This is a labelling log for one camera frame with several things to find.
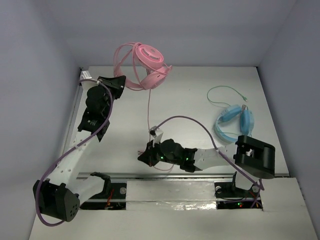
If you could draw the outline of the pink headphones with cable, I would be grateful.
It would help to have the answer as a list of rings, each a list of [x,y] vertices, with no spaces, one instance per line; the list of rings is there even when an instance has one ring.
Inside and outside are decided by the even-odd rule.
[[[135,92],[148,91],[147,127],[150,130],[151,91],[165,81],[172,70],[172,66],[165,63],[164,56],[155,47],[140,42],[127,42],[120,45],[113,54],[114,77],[123,75],[121,66],[129,55],[132,55],[132,68],[137,83],[127,78],[125,87]],[[139,63],[146,71],[146,77],[143,79],[140,79],[138,75],[136,63]]]

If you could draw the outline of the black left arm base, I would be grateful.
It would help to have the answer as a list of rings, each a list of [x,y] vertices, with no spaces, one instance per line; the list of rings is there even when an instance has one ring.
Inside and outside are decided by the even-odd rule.
[[[102,192],[80,206],[82,210],[126,210],[126,182],[112,182],[109,175],[101,172],[93,172],[90,176],[104,180],[104,186]]]

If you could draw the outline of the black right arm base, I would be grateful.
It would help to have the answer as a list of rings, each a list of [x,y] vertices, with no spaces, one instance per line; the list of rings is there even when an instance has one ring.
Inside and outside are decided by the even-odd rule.
[[[218,210],[263,209],[261,189],[251,184],[247,189],[236,185],[235,173],[231,181],[215,182],[214,196]]]

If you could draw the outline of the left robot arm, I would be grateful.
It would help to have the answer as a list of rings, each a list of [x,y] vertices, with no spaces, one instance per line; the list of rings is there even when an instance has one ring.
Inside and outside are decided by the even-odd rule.
[[[111,178],[92,172],[83,181],[77,179],[90,152],[104,137],[113,110],[113,103],[125,89],[126,76],[93,79],[84,71],[79,82],[93,83],[87,91],[86,109],[75,135],[75,142],[37,180],[33,186],[38,219],[48,227],[72,221],[80,206],[91,197],[112,194]]]

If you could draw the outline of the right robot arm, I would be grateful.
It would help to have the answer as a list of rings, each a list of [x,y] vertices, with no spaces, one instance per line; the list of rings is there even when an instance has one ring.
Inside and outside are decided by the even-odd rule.
[[[256,185],[261,190],[263,187],[258,180],[275,177],[275,147],[253,137],[241,135],[235,143],[217,149],[187,148],[173,139],[163,142],[160,139],[157,136],[148,142],[137,159],[150,167],[159,162],[176,165],[187,173],[231,166],[252,186]]]

